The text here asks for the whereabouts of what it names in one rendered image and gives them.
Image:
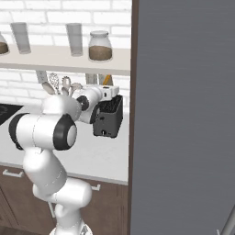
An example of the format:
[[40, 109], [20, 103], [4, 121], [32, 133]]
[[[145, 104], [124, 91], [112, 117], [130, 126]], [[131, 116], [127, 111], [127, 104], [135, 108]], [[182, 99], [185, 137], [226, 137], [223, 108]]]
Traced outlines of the glass jar with brown contents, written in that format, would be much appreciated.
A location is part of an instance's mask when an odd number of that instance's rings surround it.
[[107, 31], [95, 30], [90, 32], [88, 53], [92, 61], [104, 62], [112, 59], [113, 51]]

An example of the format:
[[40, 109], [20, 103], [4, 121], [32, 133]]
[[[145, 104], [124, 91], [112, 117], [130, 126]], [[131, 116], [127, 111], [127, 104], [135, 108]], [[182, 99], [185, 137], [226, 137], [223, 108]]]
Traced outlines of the grey fridge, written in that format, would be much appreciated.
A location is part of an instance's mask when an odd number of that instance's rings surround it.
[[235, 205], [235, 0], [140, 0], [131, 235], [216, 235]]

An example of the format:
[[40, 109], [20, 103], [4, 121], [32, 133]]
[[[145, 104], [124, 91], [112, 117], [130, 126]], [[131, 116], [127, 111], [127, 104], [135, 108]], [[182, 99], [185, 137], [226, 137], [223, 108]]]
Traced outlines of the black toaster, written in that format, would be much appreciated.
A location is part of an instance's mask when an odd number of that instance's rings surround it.
[[99, 113], [93, 123], [93, 134], [115, 138], [123, 119], [123, 96], [116, 95], [110, 101], [99, 102]]

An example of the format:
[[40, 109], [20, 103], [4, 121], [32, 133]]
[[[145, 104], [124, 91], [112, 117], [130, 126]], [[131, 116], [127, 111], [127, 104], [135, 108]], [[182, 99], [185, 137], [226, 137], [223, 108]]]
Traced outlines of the dark brown side panel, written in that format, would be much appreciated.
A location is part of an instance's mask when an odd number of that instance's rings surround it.
[[131, 10], [131, 54], [130, 54], [130, 96], [129, 96], [129, 181], [128, 181], [128, 226], [127, 235], [131, 235], [131, 200], [132, 200], [132, 177], [134, 158], [134, 125], [135, 125], [135, 101], [136, 101], [136, 78], [138, 58], [138, 24], [139, 24], [140, 0], [132, 0]]

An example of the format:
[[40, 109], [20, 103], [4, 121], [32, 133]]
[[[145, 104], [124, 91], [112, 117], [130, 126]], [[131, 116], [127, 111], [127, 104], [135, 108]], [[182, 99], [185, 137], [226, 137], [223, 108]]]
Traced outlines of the grey block with yellow stripe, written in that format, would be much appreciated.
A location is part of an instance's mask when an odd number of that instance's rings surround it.
[[98, 80], [101, 85], [112, 85], [113, 84], [112, 76], [110, 74], [108, 74], [108, 75], [99, 74]]

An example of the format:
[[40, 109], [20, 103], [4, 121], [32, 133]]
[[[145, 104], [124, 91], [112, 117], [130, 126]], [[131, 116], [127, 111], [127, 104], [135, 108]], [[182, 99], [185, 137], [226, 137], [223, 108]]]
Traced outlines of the pale wooden spoon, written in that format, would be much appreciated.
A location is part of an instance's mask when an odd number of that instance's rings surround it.
[[44, 82], [41, 84], [43, 89], [49, 94], [49, 95], [54, 95], [55, 94], [55, 90], [52, 87], [52, 85], [49, 82]]

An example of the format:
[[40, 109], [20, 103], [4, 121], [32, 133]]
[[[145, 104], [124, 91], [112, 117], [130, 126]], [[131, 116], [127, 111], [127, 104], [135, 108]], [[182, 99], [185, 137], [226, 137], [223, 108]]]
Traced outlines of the grey shelf bracket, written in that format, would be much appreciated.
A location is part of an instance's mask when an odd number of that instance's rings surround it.
[[97, 75], [94, 73], [87, 73], [85, 75], [85, 80], [87, 84], [97, 84]]
[[40, 84], [43, 84], [44, 82], [48, 81], [48, 76], [47, 73], [45, 71], [36, 71], [36, 75], [38, 78], [38, 82]]

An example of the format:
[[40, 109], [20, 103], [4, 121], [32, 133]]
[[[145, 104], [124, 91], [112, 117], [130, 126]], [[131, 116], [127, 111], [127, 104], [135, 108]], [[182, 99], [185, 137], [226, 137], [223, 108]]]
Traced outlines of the clear drinking glass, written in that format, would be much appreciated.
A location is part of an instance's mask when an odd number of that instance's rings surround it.
[[83, 55], [83, 33], [81, 23], [69, 23], [66, 25], [72, 56]]
[[11, 23], [10, 27], [14, 34], [19, 53], [20, 54], [31, 53], [27, 24], [25, 22], [15, 22]]

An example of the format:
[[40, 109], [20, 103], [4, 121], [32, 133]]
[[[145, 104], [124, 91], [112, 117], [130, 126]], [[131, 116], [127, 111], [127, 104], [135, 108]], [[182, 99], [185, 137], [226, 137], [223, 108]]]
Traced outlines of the pale wall shelf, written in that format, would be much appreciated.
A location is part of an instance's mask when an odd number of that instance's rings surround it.
[[29, 54], [20, 54], [15, 45], [9, 45], [9, 50], [8, 54], [0, 55], [0, 68], [130, 75], [129, 49], [113, 49], [113, 58], [108, 62], [90, 61], [87, 48], [79, 57], [73, 57], [70, 48], [63, 46], [33, 45]]

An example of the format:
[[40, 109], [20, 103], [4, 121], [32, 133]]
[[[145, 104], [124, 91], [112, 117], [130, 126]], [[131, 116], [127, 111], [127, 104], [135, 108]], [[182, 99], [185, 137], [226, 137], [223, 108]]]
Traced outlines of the brown cupboard door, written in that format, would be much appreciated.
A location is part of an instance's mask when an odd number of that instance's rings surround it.
[[46, 202], [33, 196], [30, 189], [0, 187], [6, 214], [14, 229], [49, 235], [55, 223]]

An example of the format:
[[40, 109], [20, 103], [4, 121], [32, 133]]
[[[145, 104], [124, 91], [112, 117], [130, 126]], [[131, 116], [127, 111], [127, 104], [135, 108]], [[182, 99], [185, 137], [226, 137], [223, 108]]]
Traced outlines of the pale spatula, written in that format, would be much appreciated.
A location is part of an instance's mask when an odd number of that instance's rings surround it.
[[78, 90], [78, 89], [82, 89], [83, 86], [79, 83], [73, 83], [71, 84], [71, 92], [70, 92], [70, 96], [73, 96], [73, 93]]

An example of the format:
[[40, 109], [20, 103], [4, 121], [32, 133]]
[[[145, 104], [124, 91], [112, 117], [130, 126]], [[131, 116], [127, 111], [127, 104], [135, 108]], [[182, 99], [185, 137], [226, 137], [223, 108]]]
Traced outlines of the brown drawer front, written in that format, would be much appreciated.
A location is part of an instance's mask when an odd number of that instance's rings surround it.
[[84, 179], [84, 181], [91, 186], [101, 185], [100, 191], [93, 190], [91, 202], [84, 211], [91, 210], [93, 212], [101, 213], [119, 204], [122, 190], [121, 185], [88, 179]]
[[17, 192], [21, 192], [27, 195], [32, 194], [32, 183], [26, 176], [25, 172], [22, 178], [16, 178], [3, 175], [4, 169], [8, 169], [10, 173], [20, 173], [21, 171], [24, 172], [24, 170], [21, 168], [0, 165], [0, 185], [4, 188], [5, 191], [16, 190]]

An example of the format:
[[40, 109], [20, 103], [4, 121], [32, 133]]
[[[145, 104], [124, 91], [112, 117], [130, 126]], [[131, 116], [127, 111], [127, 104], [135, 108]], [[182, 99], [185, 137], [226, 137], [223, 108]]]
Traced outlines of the black hob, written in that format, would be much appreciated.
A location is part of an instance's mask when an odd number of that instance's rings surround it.
[[0, 104], [0, 126], [10, 119], [22, 106]]

